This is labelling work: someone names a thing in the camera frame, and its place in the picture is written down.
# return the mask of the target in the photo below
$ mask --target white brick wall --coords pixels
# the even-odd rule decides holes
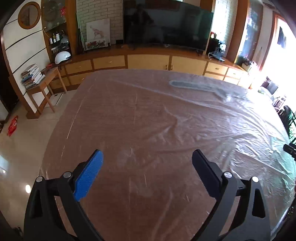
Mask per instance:
[[[212,32],[217,34],[217,39],[227,45],[225,56],[233,34],[237,16],[238,0],[216,0]]]
[[[123,0],[77,0],[81,32],[86,40],[86,23],[110,18],[111,44],[123,39]]]

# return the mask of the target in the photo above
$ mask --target wooden table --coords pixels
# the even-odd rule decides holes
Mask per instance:
[[[51,101],[49,100],[48,96],[46,95],[44,89],[47,87],[48,90],[50,91],[50,93],[53,95],[54,93],[52,92],[52,89],[50,88],[49,86],[49,83],[56,77],[58,76],[59,77],[59,80],[61,81],[61,84],[63,86],[63,89],[65,92],[67,92],[67,89],[65,87],[65,84],[62,80],[62,77],[61,77],[61,74],[59,73],[59,69],[58,67],[55,67],[55,68],[52,68],[51,70],[49,70],[47,73],[46,73],[46,76],[45,78],[37,85],[35,85],[34,87],[30,88],[30,89],[27,89],[27,94],[29,96],[29,98],[31,99],[31,101],[33,102],[33,104],[35,105],[36,109],[38,110],[38,112],[41,114],[41,110],[39,108],[39,106],[37,105],[36,101],[34,100],[33,98],[33,94],[35,93],[39,93],[39,92],[42,92],[42,94],[44,95],[45,99],[47,100],[50,108],[52,109],[52,111],[54,112],[54,107],[51,103]]]
[[[171,80],[197,89],[173,87]],[[81,206],[104,240],[189,241],[215,204],[192,165],[200,148],[223,171],[259,177],[273,229],[291,204],[296,168],[283,150],[289,138],[282,122],[260,97],[192,74],[97,71],[69,101],[40,170],[58,178],[102,150],[104,164]]]

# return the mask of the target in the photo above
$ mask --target tiled floor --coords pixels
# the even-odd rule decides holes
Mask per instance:
[[[0,167],[6,170],[0,169],[0,210],[11,227],[23,229],[29,198],[25,186],[33,186],[51,133],[75,93],[63,94],[55,113],[45,108],[36,120],[26,119],[26,110],[19,103],[0,133]],[[17,129],[8,137],[8,126],[16,115]]]

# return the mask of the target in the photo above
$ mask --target blue gripper pad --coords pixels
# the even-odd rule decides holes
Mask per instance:
[[[96,150],[83,171],[80,173],[75,182],[74,198],[76,201],[79,202],[81,198],[87,195],[103,165],[103,159],[103,153],[100,150]]]
[[[217,201],[221,198],[222,171],[214,162],[208,161],[197,149],[192,154],[192,164],[202,180],[208,194]]]

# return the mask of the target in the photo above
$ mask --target painting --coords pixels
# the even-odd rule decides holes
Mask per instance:
[[[86,49],[107,47],[110,43],[110,19],[86,23]]]

